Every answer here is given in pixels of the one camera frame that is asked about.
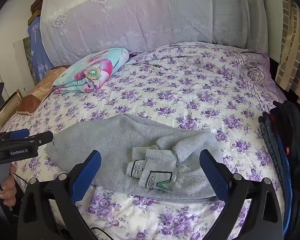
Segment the person's left hand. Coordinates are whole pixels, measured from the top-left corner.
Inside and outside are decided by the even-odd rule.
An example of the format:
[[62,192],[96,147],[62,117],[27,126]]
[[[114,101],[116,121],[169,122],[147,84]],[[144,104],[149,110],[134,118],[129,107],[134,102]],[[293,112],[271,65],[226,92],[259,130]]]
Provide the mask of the person's left hand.
[[10,165],[10,175],[8,178],[4,181],[2,185],[2,191],[0,192],[0,198],[4,201],[4,204],[6,206],[13,207],[16,204],[16,192],[17,189],[15,187],[15,179],[13,175],[17,169],[13,164]]

